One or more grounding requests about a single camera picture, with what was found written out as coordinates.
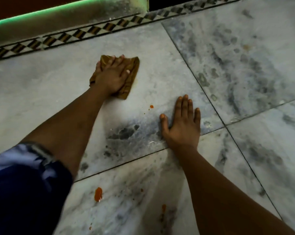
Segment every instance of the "person's left arm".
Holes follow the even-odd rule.
[[[117,92],[130,71],[124,55],[111,59],[104,69],[96,65],[96,83],[68,106],[43,122],[22,141],[49,150],[76,177],[91,131],[104,100]]]

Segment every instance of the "brown cloth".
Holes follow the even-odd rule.
[[[102,55],[101,56],[101,67],[102,69],[106,66],[107,62],[112,58],[112,56],[109,55]],[[128,66],[126,67],[126,69],[130,70],[130,74],[126,79],[125,84],[122,86],[122,88],[120,90],[118,90],[116,93],[112,94],[113,96],[120,98],[120,99],[127,99],[127,96],[130,93],[130,89],[132,87],[132,84],[134,82],[134,79],[136,78],[138,69],[139,69],[139,65],[140,65],[140,60],[138,57],[134,57],[132,59],[127,59],[125,58],[126,63],[128,63]],[[96,81],[96,75],[95,73],[92,75],[92,77],[90,78],[90,85],[91,83],[94,83]]]

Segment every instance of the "forearm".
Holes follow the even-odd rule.
[[[44,146],[76,176],[97,114],[107,95],[91,87],[68,106],[43,122],[22,142]]]
[[[295,234],[211,166],[194,148],[175,150],[188,180],[200,234]]]

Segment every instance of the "decorative tile border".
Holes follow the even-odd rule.
[[[13,44],[3,45],[0,47],[0,60],[114,33],[120,30],[201,11],[234,1],[238,0],[195,0],[173,7],[166,7],[157,11],[151,11],[147,14],[135,14],[71,30],[56,32],[43,37],[36,37]]]

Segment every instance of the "green light strip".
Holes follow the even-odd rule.
[[[2,19],[2,20],[0,20],[0,25],[8,23],[8,22],[20,21],[21,19],[32,18],[33,16],[36,16],[36,15],[43,15],[46,13],[51,13],[53,11],[60,11],[60,10],[69,9],[72,7],[81,6],[84,4],[90,4],[91,2],[94,2],[94,1],[95,0],[80,0],[80,1],[75,1],[75,2],[68,3],[68,4],[64,4],[61,6],[57,6],[57,7],[51,7],[51,8],[40,10],[40,11],[34,11],[34,12],[19,15],[19,16],[14,16],[14,17],[10,17],[7,19]]]

